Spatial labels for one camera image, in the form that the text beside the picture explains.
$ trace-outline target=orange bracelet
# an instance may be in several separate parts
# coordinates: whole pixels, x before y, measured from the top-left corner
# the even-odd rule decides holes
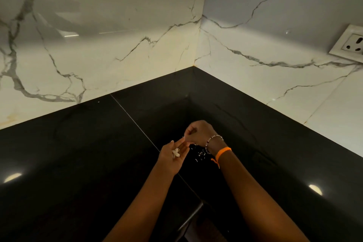
[[[218,151],[218,153],[217,153],[217,155],[216,155],[216,159],[213,159],[213,158],[211,158],[211,160],[213,161],[213,162],[215,162],[217,165],[218,165],[218,168],[221,168],[220,166],[219,166],[219,163],[218,163],[218,160],[219,160],[219,157],[223,154],[223,153],[225,153],[226,151],[232,151],[232,149],[230,148],[230,147],[225,147],[225,148],[222,148],[221,150],[219,150]]]

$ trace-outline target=peeled garlic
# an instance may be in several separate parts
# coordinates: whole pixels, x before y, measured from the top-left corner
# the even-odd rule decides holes
[[[175,157],[180,157],[179,151],[180,151],[179,148],[176,148],[176,149],[171,151],[173,153],[173,159]]]

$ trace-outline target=electrical outlet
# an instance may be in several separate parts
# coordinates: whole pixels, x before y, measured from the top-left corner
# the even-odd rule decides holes
[[[329,53],[363,63],[363,27],[349,25]]]

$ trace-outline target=marble backsplash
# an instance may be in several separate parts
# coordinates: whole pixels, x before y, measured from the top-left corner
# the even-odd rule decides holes
[[[204,0],[0,0],[0,128],[192,66]]]
[[[356,0],[205,0],[195,66],[363,156],[363,64],[328,54],[362,15]]]

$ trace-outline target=hand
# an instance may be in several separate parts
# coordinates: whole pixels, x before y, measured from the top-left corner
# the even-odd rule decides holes
[[[162,167],[163,170],[171,173],[173,176],[176,175],[181,166],[183,165],[184,159],[189,152],[190,143],[185,142],[185,138],[181,138],[179,141],[166,144],[161,148],[159,158],[157,159],[157,165]],[[173,158],[172,150],[179,148],[180,157]]]
[[[196,143],[202,147],[206,146],[206,142],[217,132],[213,129],[213,126],[206,121],[195,121],[191,123],[185,130],[185,141],[190,143]],[[212,155],[216,155],[218,151],[227,144],[220,137],[215,137],[208,143],[207,149]]]

